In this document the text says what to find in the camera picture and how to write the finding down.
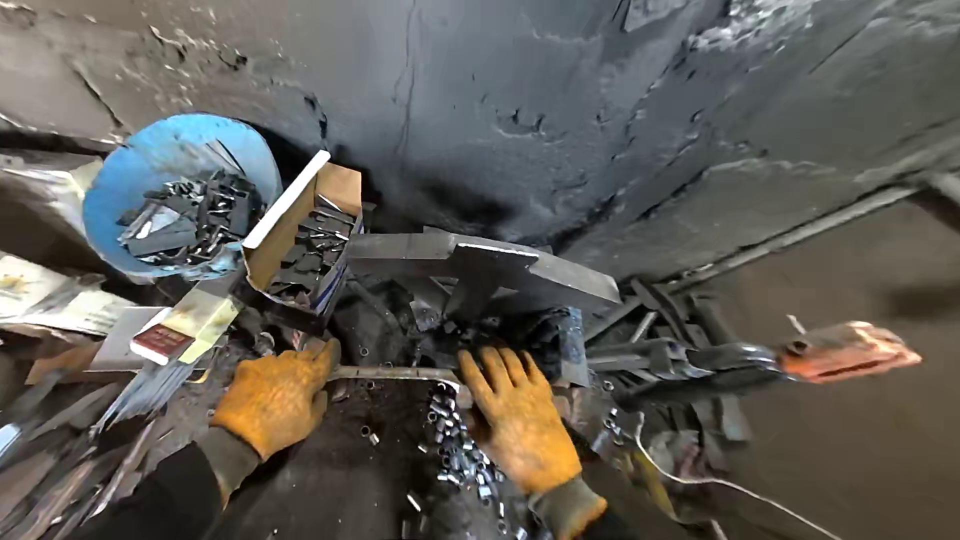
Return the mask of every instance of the black metal piece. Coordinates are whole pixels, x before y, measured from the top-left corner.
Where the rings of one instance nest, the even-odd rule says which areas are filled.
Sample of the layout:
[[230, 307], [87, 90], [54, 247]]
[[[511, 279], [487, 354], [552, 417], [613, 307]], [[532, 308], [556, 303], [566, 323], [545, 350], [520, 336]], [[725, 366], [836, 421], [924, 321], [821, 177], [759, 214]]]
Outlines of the black metal piece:
[[294, 269], [298, 272], [316, 272], [320, 270], [323, 260], [317, 254], [307, 254], [297, 261]]
[[154, 254], [167, 250], [178, 250], [196, 243], [197, 231], [174, 231], [172, 233], [148, 234], [143, 238], [131, 238], [127, 250], [134, 257]]
[[230, 213], [230, 232], [246, 234], [250, 224], [250, 197], [237, 196], [233, 200], [233, 210]]
[[303, 244], [294, 244], [294, 247], [287, 250], [287, 254], [283, 256], [283, 262], [293, 264], [304, 255], [306, 255], [306, 246]]

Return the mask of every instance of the floor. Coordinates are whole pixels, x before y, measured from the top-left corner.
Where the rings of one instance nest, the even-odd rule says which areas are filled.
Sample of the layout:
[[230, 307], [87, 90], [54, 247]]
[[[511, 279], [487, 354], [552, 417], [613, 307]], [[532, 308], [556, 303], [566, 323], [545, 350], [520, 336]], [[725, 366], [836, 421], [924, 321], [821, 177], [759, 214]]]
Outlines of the floor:
[[[923, 357], [917, 367], [835, 384], [783, 384], [747, 396], [756, 439], [733, 456], [735, 479], [845, 540], [956, 538], [960, 506], [960, 209], [914, 199], [824, 233], [708, 284], [739, 337], [776, 343], [846, 320], [886, 327]], [[747, 513], [777, 536], [818, 538], [775, 512]]]

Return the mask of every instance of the cardboard box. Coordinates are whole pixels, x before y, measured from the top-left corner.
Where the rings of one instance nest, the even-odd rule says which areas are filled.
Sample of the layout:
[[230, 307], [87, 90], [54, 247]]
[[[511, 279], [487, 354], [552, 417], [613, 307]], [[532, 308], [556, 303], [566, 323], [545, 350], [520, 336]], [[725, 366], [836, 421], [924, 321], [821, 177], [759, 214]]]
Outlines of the cardboard box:
[[329, 159], [328, 152], [318, 152], [243, 241], [243, 257], [250, 285], [278, 304], [317, 315], [324, 313], [331, 305], [343, 280], [347, 271], [346, 250], [314, 290], [310, 291], [309, 306], [284, 302], [268, 294], [267, 287], [280, 269], [283, 257], [293, 247], [300, 222], [316, 207], [316, 194], [323, 195], [354, 217], [351, 237], [364, 231], [360, 172], [330, 163]]

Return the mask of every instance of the metal sheet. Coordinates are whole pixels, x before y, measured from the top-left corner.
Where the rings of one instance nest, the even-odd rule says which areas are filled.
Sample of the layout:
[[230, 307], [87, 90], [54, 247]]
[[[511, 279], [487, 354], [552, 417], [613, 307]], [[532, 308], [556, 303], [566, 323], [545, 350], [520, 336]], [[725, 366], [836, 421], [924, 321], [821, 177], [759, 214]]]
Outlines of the metal sheet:
[[[458, 249], [458, 246], [469, 249]], [[483, 249], [513, 258], [536, 258], [525, 269], [512, 263], [501, 268], [506, 256], [492, 258], [491, 265], [471, 265], [470, 258]], [[348, 246], [350, 268], [356, 274], [399, 277], [458, 278], [488, 274], [500, 287], [517, 294], [492, 300], [491, 310], [535, 311], [546, 307], [574, 306], [594, 312], [620, 304], [616, 283], [610, 276], [545, 252], [452, 233], [363, 234]]]

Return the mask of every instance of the metal rod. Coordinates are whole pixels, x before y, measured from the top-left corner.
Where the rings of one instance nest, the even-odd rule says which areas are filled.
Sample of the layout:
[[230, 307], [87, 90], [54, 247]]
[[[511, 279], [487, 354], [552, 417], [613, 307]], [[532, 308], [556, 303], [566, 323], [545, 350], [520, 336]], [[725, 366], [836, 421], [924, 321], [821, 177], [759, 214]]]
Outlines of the metal rod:
[[666, 290], [668, 292], [678, 292], [688, 289], [695, 284], [715, 278], [721, 274], [733, 270], [734, 268], [743, 266], [748, 262], [753, 262], [758, 258], [762, 258], [783, 248], [792, 246], [797, 242], [806, 240], [811, 236], [822, 233], [823, 231], [833, 229], [838, 225], [843, 225], [848, 221], [852, 221], [853, 219], [856, 219], [862, 215], [866, 215], [876, 209], [889, 207], [897, 201], [905, 199], [910, 195], [920, 191], [920, 189], [920, 186], [915, 185], [895, 185], [881, 189], [880, 191], [868, 195], [867, 197], [864, 197], [863, 199], [847, 207], [814, 219], [813, 221], [804, 223], [792, 231], [788, 231], [779, 236], [770, 238], [769, 240], [753, 248], [721, 259], [699, 270], [694, 270], [678, 280], [667, 283], [665, 285]]
[[640, 338], [642, 338], [644, 335], [647, 334], [648, 331], [650, 331], [650, 327], [654, 326], [654, 321], [657, 320], [657, 315], [659, 314], [656, 311], [650, 311], [646, 315], [643, 315], [643, 320], [640, 321], [640, 324], [636, 325], [636, 330], [634, 331], [634, 335], [630, 336], [631, 343], [637, 343], [637, 341], [639, 341]]

